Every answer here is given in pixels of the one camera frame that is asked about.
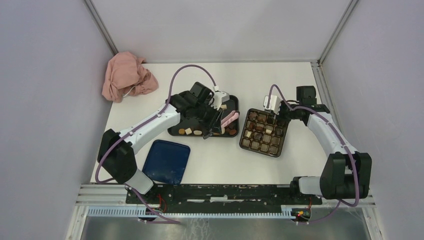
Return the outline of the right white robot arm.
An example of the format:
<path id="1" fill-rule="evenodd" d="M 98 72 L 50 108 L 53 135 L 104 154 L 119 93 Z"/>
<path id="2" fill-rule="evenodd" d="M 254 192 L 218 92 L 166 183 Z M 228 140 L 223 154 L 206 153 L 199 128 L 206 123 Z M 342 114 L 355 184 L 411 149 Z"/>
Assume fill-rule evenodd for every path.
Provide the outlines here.
<path id="1" fill-rule="evenodd" d="M 288 191 L 293 203 L 302 204 L 309 195 L 315 195 L 354 207 L 368 196 L 372 158 L 347 141 L 329 108 L 317 102 L 314 86 L 298 86 L 293 103 L 282 96 L 278 117 L 288 122 L 302 121 L 315 135 L 327 157 L 320 176 L 294 178 L 297 185 Z"/>

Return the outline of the black chocolate tray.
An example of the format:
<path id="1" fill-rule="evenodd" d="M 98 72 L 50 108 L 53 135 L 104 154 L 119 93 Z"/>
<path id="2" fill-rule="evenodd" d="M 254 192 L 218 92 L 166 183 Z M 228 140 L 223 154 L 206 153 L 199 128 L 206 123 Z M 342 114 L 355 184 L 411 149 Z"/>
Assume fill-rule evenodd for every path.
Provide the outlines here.
<path id="1" fill-rule="evenodd" d="M 227 106 L 227 109 L 223 110 L 222 118 L 225 118 L 231 111 L 239 111 L 239 100 L 236 96 L 230 95 L 229 100 L 225 101 L 223 105 Z M 187 129 L 191 128 L 192 134 L 190 135 L 181 135 L 179 134 L 179 129 Z M 184 119 L 178 125 L 170 127 L 167 132 L 169 135 L 174 137 L 202 137 L 202 135 L 194 135 L 193 131 L 199 130 L 201 131 L 200 125 L 196 119 Z M 230 130 L 237 130 L 237 134 L 239 133 L 239 119 L 232 122 L 230 125 L 225 127 L 225 132 L 221 135 L 212 135 L 211 137 L 215 138 L 233 138 L 236 135 L 230 135 Z"/>

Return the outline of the blue chocolate box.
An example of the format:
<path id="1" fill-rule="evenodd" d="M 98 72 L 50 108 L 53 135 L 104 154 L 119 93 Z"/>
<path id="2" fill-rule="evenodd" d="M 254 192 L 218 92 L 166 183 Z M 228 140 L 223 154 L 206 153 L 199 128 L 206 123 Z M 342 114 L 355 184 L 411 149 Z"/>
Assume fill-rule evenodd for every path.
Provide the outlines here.
<path id="1" fill-rule="evenodd" d="M 273 126 L 272 134 L 265 133 L 265 126 Z M 264 110 L 250 108 L 246 113 L 241 131 L 241 149 L 277 158 L 281 155 L 288 124 L 278 124 L 277 115 Z"/>

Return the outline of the pink cat paw tongs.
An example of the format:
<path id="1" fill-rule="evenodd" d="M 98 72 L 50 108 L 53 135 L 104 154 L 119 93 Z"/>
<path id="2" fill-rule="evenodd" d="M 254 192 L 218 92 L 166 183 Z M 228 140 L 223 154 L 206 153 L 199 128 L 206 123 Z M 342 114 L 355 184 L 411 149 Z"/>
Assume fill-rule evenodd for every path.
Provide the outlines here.
<path id="1" fill-rule="evenodd" d="M 217 129 L 218 132 L 208 130 L 205 134 L 202 135 L 202 138 L 206 140 L 207 138 L 213 136 L 213 135 L 221 135 L 225 132 L 225 127 L 229 126 L 232 122 L 237 120 L 240 116 L 240 112 L 238 110 L 231 111 L 226 117 L 224 117 L 220 121 L 219 128 Z"/>

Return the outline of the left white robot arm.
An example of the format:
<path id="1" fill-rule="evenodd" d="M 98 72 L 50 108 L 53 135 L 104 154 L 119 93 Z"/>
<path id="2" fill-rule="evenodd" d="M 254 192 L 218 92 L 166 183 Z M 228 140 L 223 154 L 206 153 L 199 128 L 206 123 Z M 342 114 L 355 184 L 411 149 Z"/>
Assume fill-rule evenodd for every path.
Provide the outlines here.
<path id="1" fill-rule="evenodd" d="M 195 82 L 190 90 L 168 97 L 165 104 L 136 125 L 121 131 L 108 129 L 103 133 L 97 157 L 95 181 L 99 179 L 100 169 L 105 169 L 112 180 L 127 185 L 138 192 L 145 204 L 157 198 L 154 182 L 137 166 L 136 154 L 152 139 L 185 120 L 197 120 L 202 137 L 209 138 L 221 132 L 223 102 L 230 95 L 215 86 L 209 89 Z"/>

